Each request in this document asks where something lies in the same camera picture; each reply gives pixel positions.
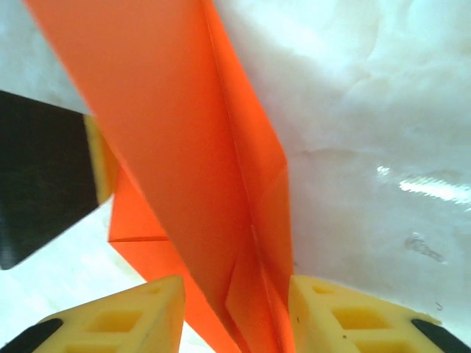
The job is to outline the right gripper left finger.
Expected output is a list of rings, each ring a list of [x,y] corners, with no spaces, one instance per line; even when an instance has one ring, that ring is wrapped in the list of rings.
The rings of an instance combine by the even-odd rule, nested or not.
[[[178,352],[185,288],[171,275],[50,315],[2,352]]]

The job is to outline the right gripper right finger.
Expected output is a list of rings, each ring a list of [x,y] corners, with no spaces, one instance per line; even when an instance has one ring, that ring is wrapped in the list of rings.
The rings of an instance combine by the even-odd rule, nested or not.
[[[429,315],[315,277],[291,277],[288,312],[297,352],[470,351]]]

